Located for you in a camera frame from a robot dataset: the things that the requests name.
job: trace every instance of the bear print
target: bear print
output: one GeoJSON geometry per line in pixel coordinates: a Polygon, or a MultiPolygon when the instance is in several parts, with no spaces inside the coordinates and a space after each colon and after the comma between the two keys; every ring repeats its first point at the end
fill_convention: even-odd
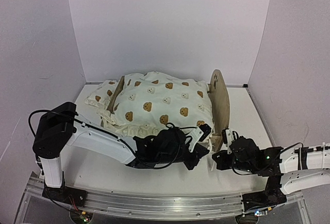
{"type": "Polygon", "coordinates": [[[171,103],[171,98],[170,97],[165,97],[163,98],[163,102],[166,104],[170,104],[171,103]]]}
{"type": "Polygon", "coordinates": [[[188,108],[181,108],[180,109],[180,114],[183,115],[184,117],[188,116],[188,108]]]}
{"type": "Polygon", "coordinates": [[[168,115],[162,115],[160,118],[159,118],[159,121],[161,124],[167,124],[169,122],[169,116],[168,115]]]}
{"type": "Polygon", "coordinates": [[[197,91],[197,94],[198,94],[201,98],[204,97],[204,96],[203,96],[203,92],[201,92],[201,91],[197,91]]]}
{"type": "Polygon", "coordinates": [[[152,108],[153,104],[151,102],[146,102],[144,103],[143,105],[143,109],[150,112],[151,111],[151,108],[152,108]]]}
{"type": "Polygon", "coordinates": [[[154,94],[155,90],[156,90],[155,87],[149,87],[147,93],[154,94]]]}
{"type": "Polygon", "coordinates": [[[182,93],[181,97],[184,99],[189,99],[189,94],[188,93],[182,93]]]}
{"type": "Polygon", "coordinates": [[[198,121],[198,122],[197,122],[197,126],[198,126],[198,127],[201,126],[201,125],[203,125],[203,124],[205,124],[204,121],[198,121]]]}
{"type": "Polygon", "coordinates": [[[134,101],[136,94],[132,94],[128,97],[129,100],[134,101]]]}
{"type": "Polygon", "coordinates": [[[165,87],[167,89],[173,89],[173,83],[167,83],[167,84],[165,84],[165,87]]]}
{"type": "Polygon", "coordinates": [[[119,105],[119,104],[117,104],[117,105],[113,108],[113,111],[116,111],[116,110],[118,109],[118,105],[119,105]]]}
{"type": "Polygon", "coordinates": [[[133,112],[132,112],[132,111],[127,112],[127,113],[125,114],[125,117],[126,117],[126,119],[127,119],[128,121],[132,122],[132,121],[133,121],[133,112]]]}
{"type": "Polygon", "coordinates": [[[201,111],[204,111],[205,107],[202,104],[198,104],[197,105],[198,109],[200,109],[201,111]]]}

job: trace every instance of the brown bear face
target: brown bear face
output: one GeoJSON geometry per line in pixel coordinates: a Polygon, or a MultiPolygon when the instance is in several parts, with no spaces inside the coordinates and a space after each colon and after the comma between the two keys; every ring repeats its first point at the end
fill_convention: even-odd
{"type": "Polygon", "coordinates": [[[118,109],[118,105],[119,105],[119,104],[117,104],[117,105],[113,108],[114,111],[116,111],[116,110],[118,109]]]}
{"type": "Polygon", "coordinates": [[[165,87],[167,89],[173,89],[173,83],[167,83],[167,84],[165,84],[165,87]]]}
{"type": "Polygon", "coordinates": [[[181,108],[180,109],[180,114],[183,115],[184,117],[188,116],[188,108],[181,108]]]}
{"type": "Polygon", "coordinates": [[[150,112],[153,104],[151,102],[147,102],[143,105],[143,109],[150,112]]]}
{"type": "Polygon", "coordinates": [[[199,96],[201,96],[201,98],[203,98],[203,92],[201,92],[201,91],[197,91],[197,94],[198,94],[199,96]]]}
{"type": "Polygon", "coordinates": [[[161,124],[167,124],[169,122],[169,116],[168,115],[162,115],[160,118],[159,118],[159,121],[161,124]]]}
{"type": "Polygon", "coordinates": [[[201,126],[201,125],[203,125],[203,124],[205,124],[204,121],[198,121],[198,122],[197,122],[197,126],[198,126],[198,127],[201,126]]]}
{"type": "Polygon", "coordinates": [[[128,121],[132,122],[133,121],[133,112],[132,111],[127,112],[125,117],[128,121]]]}

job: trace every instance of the white pillow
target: white pillow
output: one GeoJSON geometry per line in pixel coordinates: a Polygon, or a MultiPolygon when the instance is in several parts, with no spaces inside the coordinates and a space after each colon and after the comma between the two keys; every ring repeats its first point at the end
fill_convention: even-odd
{"type": "Polygon", "coordinates": [[[98,108],[107,108],[118,85],[116,81],[104,81],[85,99],[85,104],[98,108]]]}
{"type": "Polygon", "coordinates": [[[213,129],[212,103],[205,82],[178,79],[164,73],[150,72],[125,76],[122,92],[113,112],[103,115],[114,125],[150,126],[165,129],[207,123],[213,129]]]}

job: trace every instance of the gray wall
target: gray wall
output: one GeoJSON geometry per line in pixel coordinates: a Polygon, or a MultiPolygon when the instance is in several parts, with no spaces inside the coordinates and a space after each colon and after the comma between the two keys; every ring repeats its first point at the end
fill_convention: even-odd
{"type": "Polygon", "coordinates": [[[163,71],[246,84],[269,0],[69,0],[87,81],[163,71]]]}
{"type": "MultiPolygon", "coordinates": [[[[276,145],[330,137],[330,0],[270,0],[249,88],[276,145]]],[[[304,192],[313,223],[329,223],[330,187],[304,192]]]]}
{"type": "Polygon", "coordinates": [[[84,83],[68,0],[0,0],[2,224],[13,222],[29,175],[39,171],[28,114],[74,100],[84,83]]]}

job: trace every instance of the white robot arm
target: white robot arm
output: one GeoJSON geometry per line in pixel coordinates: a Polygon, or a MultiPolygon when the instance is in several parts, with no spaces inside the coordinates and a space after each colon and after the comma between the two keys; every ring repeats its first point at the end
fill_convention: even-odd
{"type": "MultiPolygon", "coordinates": [[[[139,138],[107,131],[78,114],[76,105],[70,102],[53,110],[34,111],[29,117],[29,125],[31,116],[39,112],[46,114],[40,118],[33,151],[40,159],[45,175],[43,195],[56,201],[65,202],[65,195],[72,196],[78,191],[65,187],[60,159],[65,145],[88,149],[139,169],[164,169],[172,163],[183,162],[188,170],[192,170],[209,153],[200,144],[211,133],[207,124],[188,127],[191,131],[185,134],[182,128],[168,123],[168,129],[160,131],[157,136],[139,138]]],[[[80,196],[84,195],[86,192],[80,191],[80,196]]],[[[74,200],[78,206],[84,204],[84,199],[74,200]]]]}
{"type": "Polygon", "coordinates": [[[285,203],[286,195],[294,191],[330,184],[330,143],[303,147],[299,142],[287,148],[260,150],[252,139],[232,129],[223,130],[222,136],[227,150],[212,156],[217,169],[269,177],[264,191],[243,195],[245,211],[260,205],[276,206],[285,203]]]}

